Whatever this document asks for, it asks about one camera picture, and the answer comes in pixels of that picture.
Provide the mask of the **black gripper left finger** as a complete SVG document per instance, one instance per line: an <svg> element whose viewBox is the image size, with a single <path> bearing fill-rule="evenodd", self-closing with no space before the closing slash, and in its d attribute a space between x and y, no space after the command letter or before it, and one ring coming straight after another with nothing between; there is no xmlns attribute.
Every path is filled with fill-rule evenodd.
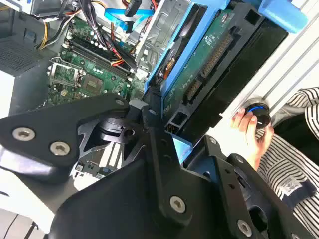
<svg viewBox="0 0 319 239"><path fill-rule="evenodd" d="M173 139L164 131L153 103L130 105L108 93L3 118L0 165L58 184L67 180L82 156L111 141L125 145L122 168L135 162L146 164L157 213L186 225L192 214L186 211L182 198L172 195L173 178L182 169Z"/></svg>

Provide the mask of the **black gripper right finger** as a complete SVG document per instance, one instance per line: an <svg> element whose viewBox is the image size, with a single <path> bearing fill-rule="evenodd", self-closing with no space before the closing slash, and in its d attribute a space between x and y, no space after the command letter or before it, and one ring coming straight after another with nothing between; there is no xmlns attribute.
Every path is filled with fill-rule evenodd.
<svg viewBox="0 0 319 239"><path fill-rule="evenodd" d="M211 196L217 227L225 239L311 239L312 235L257 172L237 154L225 157L219 144L199 142L199 173L217 190Z"/></svg>

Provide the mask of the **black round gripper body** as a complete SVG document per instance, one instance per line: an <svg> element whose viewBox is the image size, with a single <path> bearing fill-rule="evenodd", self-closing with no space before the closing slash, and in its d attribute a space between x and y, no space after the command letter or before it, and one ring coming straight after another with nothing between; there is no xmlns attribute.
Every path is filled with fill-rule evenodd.
<svg viewBox="0 0 319 239"><path fill-rule="evenodd" d="M184 200L192 214L186 225L163 218L154 209L147 166L135 162L67 199L57 211L51 239L237 239L212 182L181 170L173 178L172 195Z"/></svg>

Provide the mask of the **bare person hand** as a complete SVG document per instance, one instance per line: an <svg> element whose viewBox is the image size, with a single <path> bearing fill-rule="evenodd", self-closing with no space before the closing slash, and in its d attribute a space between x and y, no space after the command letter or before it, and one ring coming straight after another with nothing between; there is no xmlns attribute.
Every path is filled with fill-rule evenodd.
<svg viewBox="0 0 319 239"><path fill-rule="evenodd" d="M258 170L262 156L266 153L274 135L269 124L264 128L261 138L256 137L257 117L241 108L232 118L230 133L236 152L241 155L254 170Z"/></svg>

